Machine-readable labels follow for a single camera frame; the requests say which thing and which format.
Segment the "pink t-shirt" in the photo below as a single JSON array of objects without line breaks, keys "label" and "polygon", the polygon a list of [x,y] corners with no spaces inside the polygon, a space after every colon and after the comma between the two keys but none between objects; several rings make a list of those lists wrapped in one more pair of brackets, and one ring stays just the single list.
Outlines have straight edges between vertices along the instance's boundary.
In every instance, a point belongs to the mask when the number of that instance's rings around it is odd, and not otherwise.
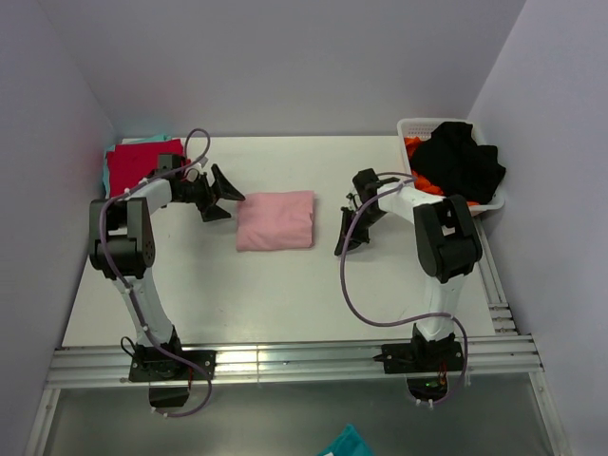
[{"label": "pink t-shirt", "polygon": [[253,193],[237,204],[238,252],[314,246],[314,192]]}]

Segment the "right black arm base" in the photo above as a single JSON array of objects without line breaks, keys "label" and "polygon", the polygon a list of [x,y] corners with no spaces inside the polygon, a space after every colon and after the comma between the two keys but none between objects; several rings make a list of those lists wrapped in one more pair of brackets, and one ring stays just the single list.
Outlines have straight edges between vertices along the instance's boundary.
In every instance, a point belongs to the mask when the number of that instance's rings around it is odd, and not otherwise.
[{"label": "right black arm base", "polygon": [[440,342],[412,339],[382,345],[373,361],[382,365],[386,375],[404,375],[413,403],[432,409],[464,384],[468,346],[453,338]]}]

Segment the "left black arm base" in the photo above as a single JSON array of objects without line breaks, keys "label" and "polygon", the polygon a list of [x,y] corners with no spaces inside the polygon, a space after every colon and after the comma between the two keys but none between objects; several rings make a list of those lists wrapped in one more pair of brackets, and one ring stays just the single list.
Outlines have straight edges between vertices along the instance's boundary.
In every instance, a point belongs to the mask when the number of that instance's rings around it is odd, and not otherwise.
[{"label": "left black arm base", "polygon": [[217,352],[212,350],[186,350],[176,335],[168,344],[161,345],[166,351],[187,361],[186,364],[167,356],[154,347],[135,344],[123,336],[122,351],[130,357],[128,381],[131,383],[166,383],[185,381],[185,387],[153,387],[148,389],[149,404],[162,411],[183,407],[189,399],[193,382],[210,382],[214,378]]}]

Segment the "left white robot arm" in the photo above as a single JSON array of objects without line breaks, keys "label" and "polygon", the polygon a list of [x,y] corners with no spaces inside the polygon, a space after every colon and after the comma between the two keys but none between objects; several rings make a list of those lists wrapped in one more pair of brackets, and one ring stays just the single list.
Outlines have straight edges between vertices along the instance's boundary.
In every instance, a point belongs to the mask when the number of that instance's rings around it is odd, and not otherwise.
[{"label": "left white robot arm", "polygon": [[212,222],[231,217],[218,206],[220,200],[245,200],[217,165],[211,166],[213,181],[194,169],[205,161],[199,157],[188,164],[180,155],[161,154],[156,169],[133,188],[89,204],[89,261],[123,297],[136,329],[136,362],[151,362],[163,379],[181,375],[185,356],[152,273],[156,245],[151,216],[170,203],[185,203],[195,205],[204,222]]}]

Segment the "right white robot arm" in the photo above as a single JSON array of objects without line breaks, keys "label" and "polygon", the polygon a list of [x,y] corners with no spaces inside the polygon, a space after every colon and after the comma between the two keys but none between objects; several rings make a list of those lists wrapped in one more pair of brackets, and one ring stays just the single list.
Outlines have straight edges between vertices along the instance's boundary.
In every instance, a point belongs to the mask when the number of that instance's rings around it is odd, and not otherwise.
[{"label": "right white robot arm", "polygon": [[[445,355],[441,344],[455,340],[455,316],[466,278],[482,259],[483,248],[464,197],[440,197],[411,186],[406,173],[376,173],[368,168],[352,178],[349,205],[341,209],[340,234],[334,249],[339,258],[342,295],[350,311],[376,328],[414,325],[411,347],[413,364],[429,371]],[[370,228],[383,216],[393,214],[414,230],[416,255],[426,275],[424,302],[427,312],[393,322],[366,318],[353,305],[346,283],[347,253],[370,242]]]}]

